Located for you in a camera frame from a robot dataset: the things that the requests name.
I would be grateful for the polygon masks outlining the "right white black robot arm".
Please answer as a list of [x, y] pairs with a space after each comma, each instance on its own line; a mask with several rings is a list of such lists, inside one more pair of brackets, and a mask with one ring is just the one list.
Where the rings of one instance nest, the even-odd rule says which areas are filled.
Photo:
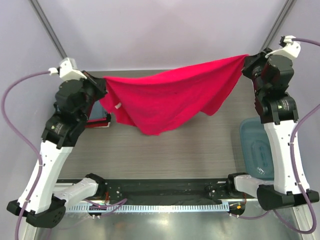
[[298, 135], [296, 101], [287, 93], [294, 75], [293, 60], [299, 56], [298, 43], [247, 56], [243, 76], [253, 83], [255, 110], [266, 131], [274, 169], [274, 180], [263, 181], [247, 173], [229, 174], [225, 191], [231, 198], [246, 193], [257, 198], [266, 210], [277, 210], [317, 203], [319, 193], [311, 190], [304, 175]]

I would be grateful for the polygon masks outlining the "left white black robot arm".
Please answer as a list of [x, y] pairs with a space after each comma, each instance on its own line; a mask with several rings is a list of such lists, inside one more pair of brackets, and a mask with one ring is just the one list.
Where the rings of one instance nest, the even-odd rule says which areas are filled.
[[80, 182], [54, 192], [61, 169], [85, 130], [93, 105], [107, 94], [106, 82], [86, 71], [65, 78], [55, 94], [54, 114], [41, 135], [37, 163], [23, 194], [6, 209], [37, 228], [52, 229], [70, 207], [87, 199], [102, 199], [106, 181], [89, 173]]

